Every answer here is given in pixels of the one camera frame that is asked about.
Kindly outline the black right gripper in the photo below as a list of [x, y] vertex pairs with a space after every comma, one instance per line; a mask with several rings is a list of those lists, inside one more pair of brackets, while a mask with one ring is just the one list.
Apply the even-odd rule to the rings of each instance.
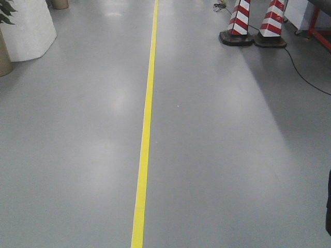
[[329, 235], [331, 235], [330, 203], [331, 203], [331, 171], [329, 171], [329, 177], [328, 177], [328, 195], [327, 195], [326, 219], [325, 219], [325, 229]]

